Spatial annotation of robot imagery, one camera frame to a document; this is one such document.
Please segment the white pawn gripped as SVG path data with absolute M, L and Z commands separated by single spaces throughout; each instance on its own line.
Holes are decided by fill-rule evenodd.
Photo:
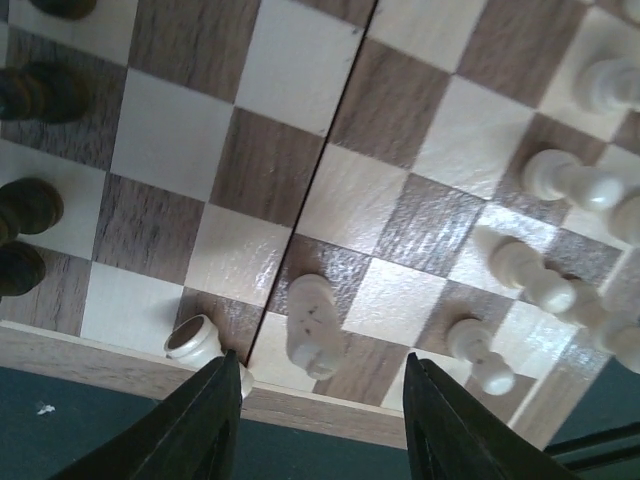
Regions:
M 558 318 L 584 328 L 593 346 L 613 356 L 631 372 L 639 373 L 639 322 L 604 307 L 597 289 L 581 279 L 570 280 L 576 299 Z

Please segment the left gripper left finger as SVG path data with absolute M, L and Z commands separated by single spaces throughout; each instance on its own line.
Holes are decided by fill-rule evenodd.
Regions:
M 239 427 L 240 362 L 209 361 L 123 433 L 55 479 L 229 479 Z

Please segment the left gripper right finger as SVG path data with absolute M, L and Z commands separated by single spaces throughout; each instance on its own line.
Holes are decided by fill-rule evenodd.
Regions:
M 429 359 L 407 357 L 403 411 L 413 479 L 575 479 Z

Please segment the white chess pawn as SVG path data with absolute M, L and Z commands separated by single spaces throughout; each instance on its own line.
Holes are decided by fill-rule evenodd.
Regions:
M 539 309 L 559 314 L 577 299 L 572 283 L 545 266 L 543 255 L 522 240 L 481 226 L 474 241 L 486 255 L 491 275 L 503 286 L 520 289 Z

